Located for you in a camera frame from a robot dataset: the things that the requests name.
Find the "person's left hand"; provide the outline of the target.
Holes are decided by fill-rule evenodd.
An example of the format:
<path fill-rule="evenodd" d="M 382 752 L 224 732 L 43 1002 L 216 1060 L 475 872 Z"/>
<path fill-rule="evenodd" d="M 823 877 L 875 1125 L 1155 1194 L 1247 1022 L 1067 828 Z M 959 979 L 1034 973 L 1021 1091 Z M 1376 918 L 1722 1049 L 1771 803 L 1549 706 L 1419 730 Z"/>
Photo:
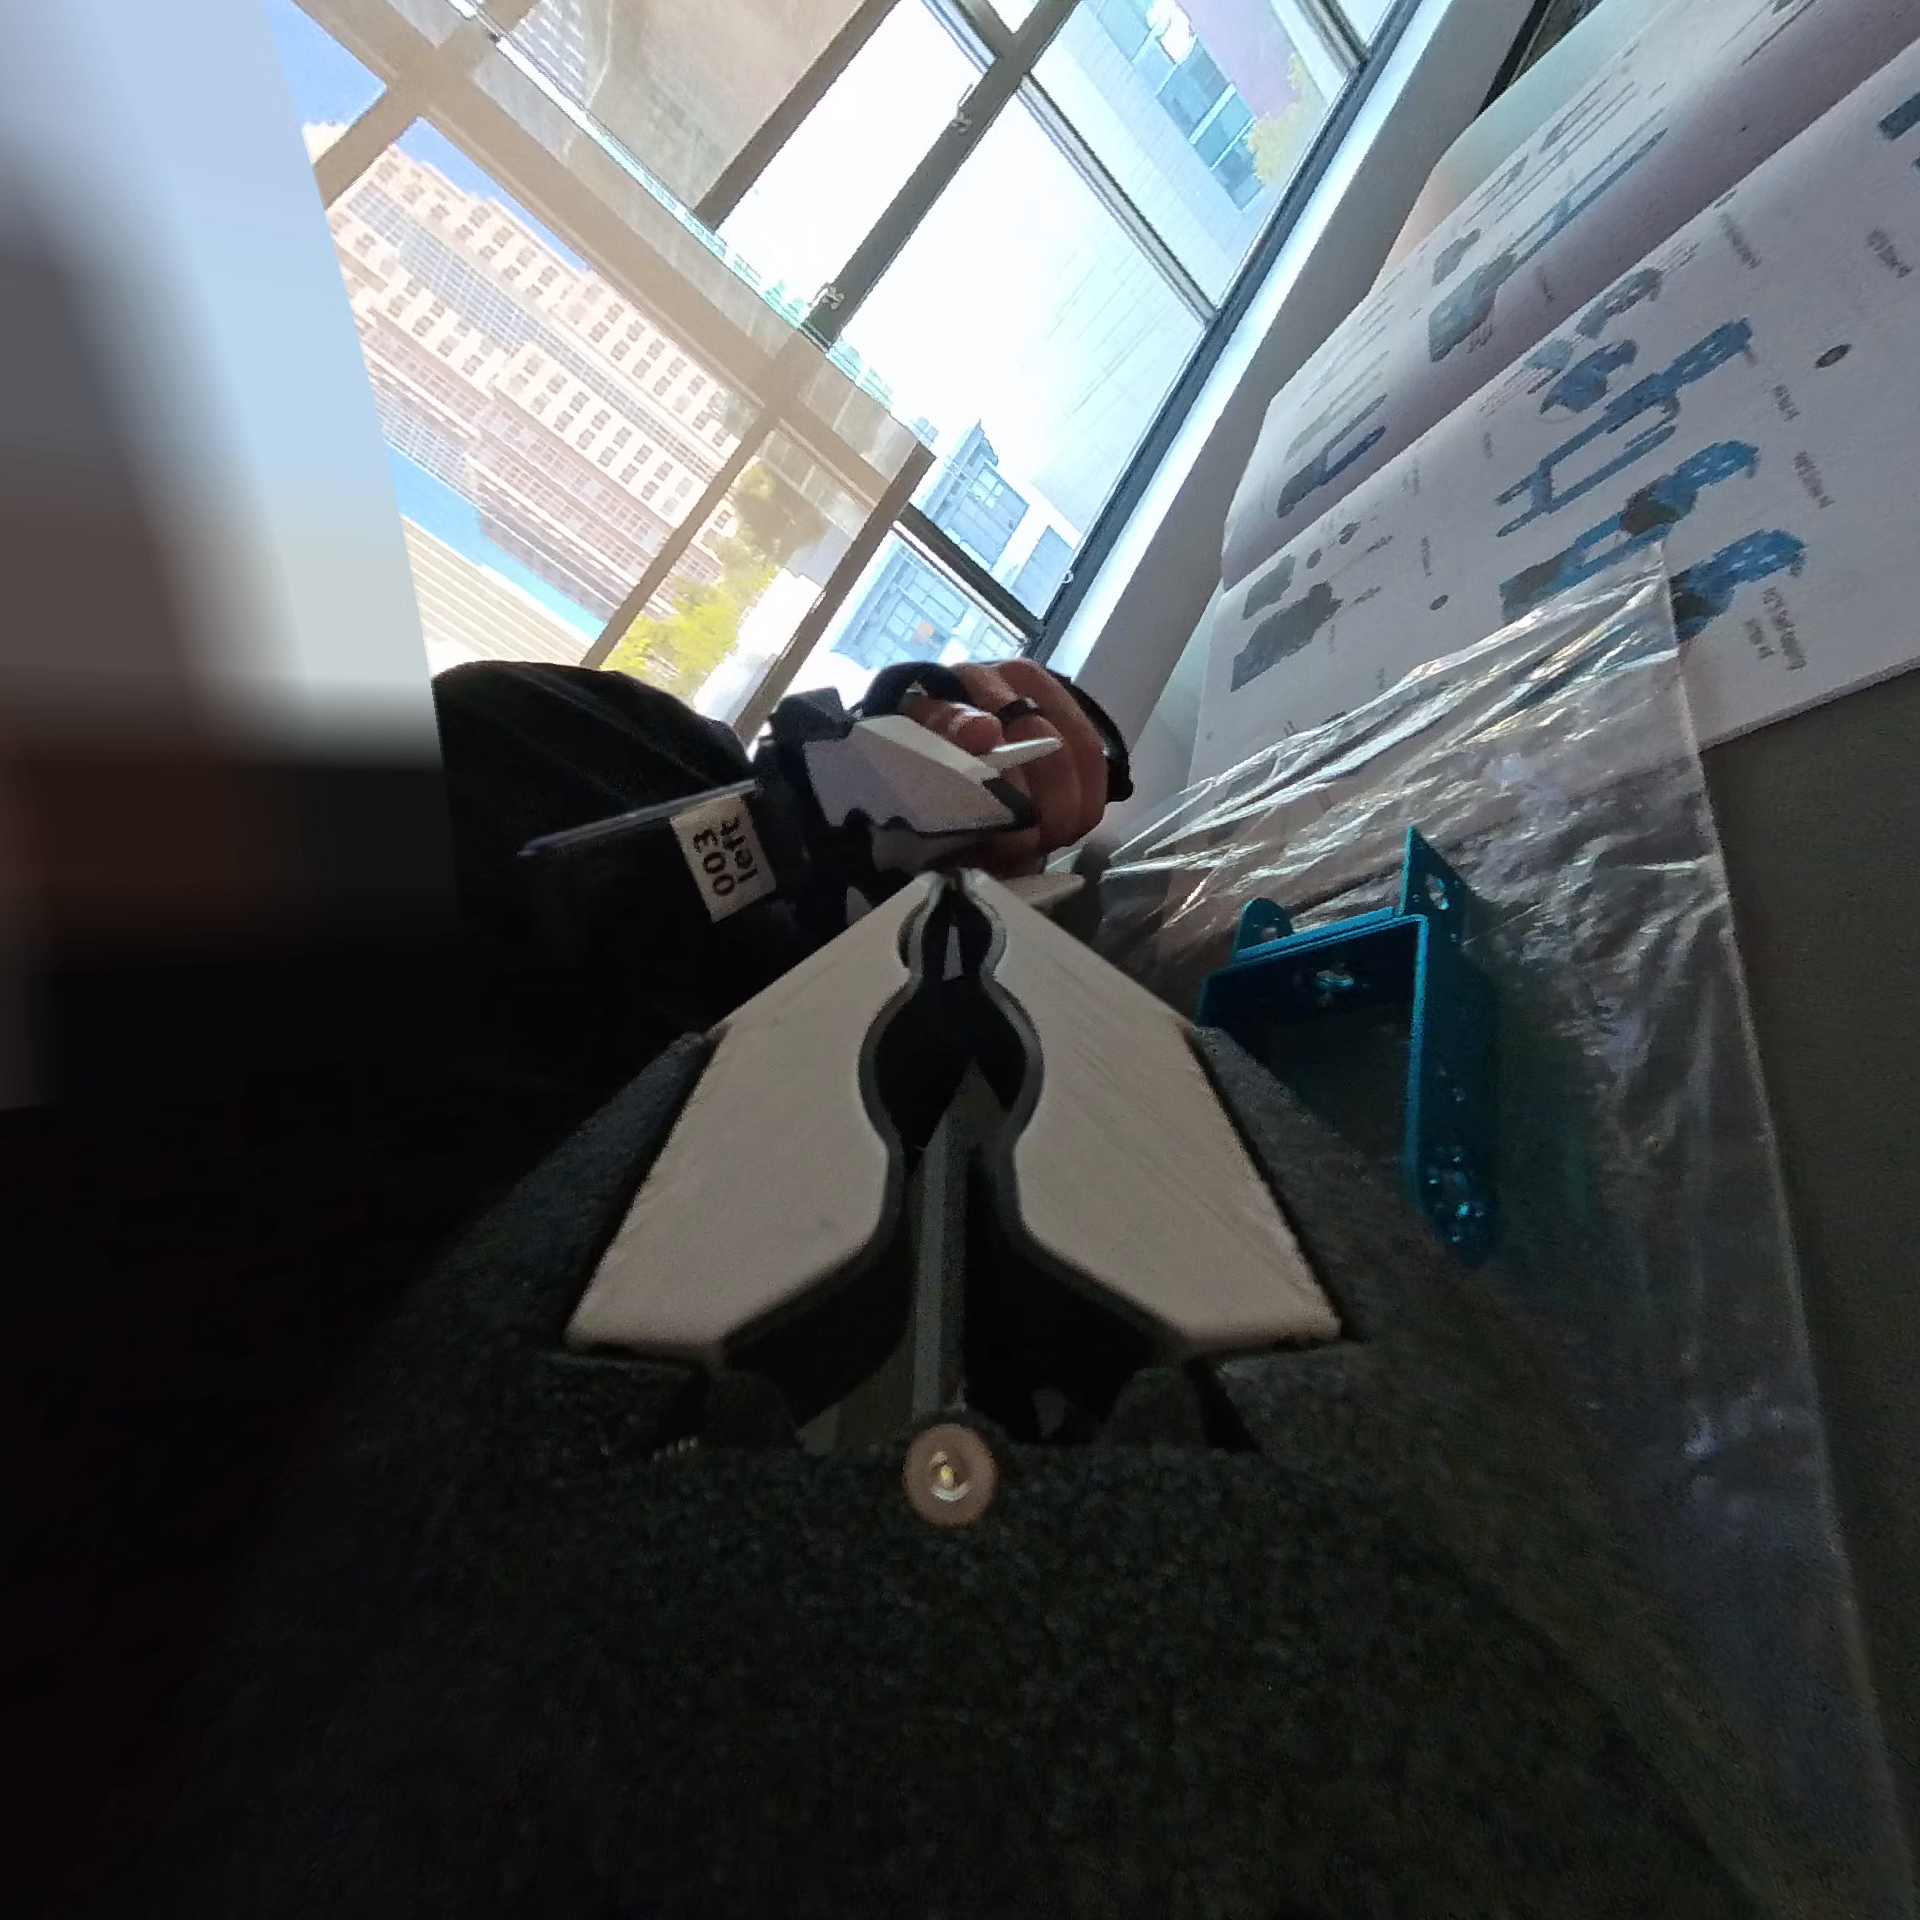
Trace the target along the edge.
<path fill-rule="evenodd" d="M 1024 656 L 962 662 L 953 674 L 959 696 L 945 699 L 912 689 L 899 699 L 899 716 L 976 760 L 1013 744 L 1054 740 L 1051 752 L 1001 774 L 1026 794 L 1037 820 L 1021 833 L 977 840 L 953 861 L 998 877 L 1039 874 L 1051 856 L 1102 826 L 1113 798 L 1106 739 L 1089 708 L 1041 662 Z"/>

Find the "printed instruction manual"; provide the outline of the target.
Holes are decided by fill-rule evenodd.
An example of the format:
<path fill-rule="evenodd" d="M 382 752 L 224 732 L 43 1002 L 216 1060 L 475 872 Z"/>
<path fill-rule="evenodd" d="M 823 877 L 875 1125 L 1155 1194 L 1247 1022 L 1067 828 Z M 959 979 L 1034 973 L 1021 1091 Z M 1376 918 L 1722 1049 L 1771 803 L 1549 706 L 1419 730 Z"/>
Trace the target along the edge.
<path fill-rule="evenodd" d="M 1915 666 L 1915 4 L 1670 4 L 1271 403 L 1190 774 L 1656 561 L 1717 744 Z"/>

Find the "window frame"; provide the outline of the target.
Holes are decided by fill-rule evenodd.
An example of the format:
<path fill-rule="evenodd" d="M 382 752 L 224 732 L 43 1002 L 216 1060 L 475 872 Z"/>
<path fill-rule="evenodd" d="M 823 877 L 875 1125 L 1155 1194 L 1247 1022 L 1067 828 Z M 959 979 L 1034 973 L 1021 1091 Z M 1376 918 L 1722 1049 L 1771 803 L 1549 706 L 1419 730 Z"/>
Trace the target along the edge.
<path fill-rule="evenodd" d="M 751 406 L 591 630 L 399 512 L 430 662 L 742 730 L 1047 654 L 1406 11 L 266 4 L 326 216 L 430 128 Z"/>

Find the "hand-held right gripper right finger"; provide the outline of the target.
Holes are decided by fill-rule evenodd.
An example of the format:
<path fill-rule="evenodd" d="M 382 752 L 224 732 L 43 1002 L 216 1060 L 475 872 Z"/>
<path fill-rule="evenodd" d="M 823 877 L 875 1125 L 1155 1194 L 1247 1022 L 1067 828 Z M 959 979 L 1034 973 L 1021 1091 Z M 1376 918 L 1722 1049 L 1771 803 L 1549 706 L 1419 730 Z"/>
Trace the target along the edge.
<path fill-rule="evenodd" d="M 986 1157 L 1014 1252 L 1155 1362 L 1325 1346 L 1336 1310 L 1201 1064 L 1192 1026 L 1009 884 L 957 881 L 1021 1084 Z"/>

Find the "clear plastic bag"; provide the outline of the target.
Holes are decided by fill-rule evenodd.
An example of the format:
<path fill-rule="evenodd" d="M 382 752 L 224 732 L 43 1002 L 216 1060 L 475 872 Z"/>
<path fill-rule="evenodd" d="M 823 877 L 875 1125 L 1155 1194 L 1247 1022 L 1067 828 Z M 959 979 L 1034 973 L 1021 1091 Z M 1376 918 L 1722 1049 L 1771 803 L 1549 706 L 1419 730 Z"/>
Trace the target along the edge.
<path fill-rule="evenodd" d="M 1403 1173 L 1571 1417 L 1598 1496 L 1790 1842 L 1779 1916 L 1915 1916 L 1864 1675 L 1775 1129 L 1664 548 L 1601 564 L 1129 826 L 1099 949 L 1186 1010 L 1232 938 L 1395 908 L 1494 1004 L 1481 1121 L 1431 1069 L 1466 994 L 1360 1005 L 1318 961 L 1245 1046 Z"/>

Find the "blue metal U bracket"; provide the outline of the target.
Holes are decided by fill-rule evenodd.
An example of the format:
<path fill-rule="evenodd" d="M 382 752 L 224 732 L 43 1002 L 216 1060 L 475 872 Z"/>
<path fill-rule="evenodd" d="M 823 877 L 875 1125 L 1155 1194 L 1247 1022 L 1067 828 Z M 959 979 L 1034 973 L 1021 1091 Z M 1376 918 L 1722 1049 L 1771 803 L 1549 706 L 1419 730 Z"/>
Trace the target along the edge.
<path fill-rule="evenodd" d="M 1407 833 L 1393 902 L 1297 928 L 1249 901 L 1195 1004 L 1199 1026 L 1395 1170 L 1463 1267 L 1497 1241 L 1499 1004 L 1472 954 L 1475 917 L 1470 884 Z"/>

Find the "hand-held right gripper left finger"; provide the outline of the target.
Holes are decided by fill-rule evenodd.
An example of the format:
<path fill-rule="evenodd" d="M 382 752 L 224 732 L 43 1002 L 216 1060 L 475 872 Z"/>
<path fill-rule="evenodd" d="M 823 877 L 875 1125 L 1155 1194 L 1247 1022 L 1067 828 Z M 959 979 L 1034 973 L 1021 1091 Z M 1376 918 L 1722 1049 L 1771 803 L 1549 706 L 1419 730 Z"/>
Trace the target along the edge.
<path fill-rule="evenodd" d="M 873 1054 L 944 892 L 914 877 L 715 1028 L 566 1321 L 573 1350 L 726 1365 L 877 1249 L 903 1173 Z"/>

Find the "tall building outside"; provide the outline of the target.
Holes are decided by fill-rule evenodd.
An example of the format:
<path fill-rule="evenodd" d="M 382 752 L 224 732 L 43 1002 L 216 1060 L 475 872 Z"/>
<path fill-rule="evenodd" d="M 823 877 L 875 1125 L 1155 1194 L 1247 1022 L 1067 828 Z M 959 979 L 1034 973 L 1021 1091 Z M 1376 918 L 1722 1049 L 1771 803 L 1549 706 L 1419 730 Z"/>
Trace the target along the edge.
<path fill-rule="evenodd" d="M 326 228 L 405 520 L 599 629 L 751 406 L 430 128 Z"/>

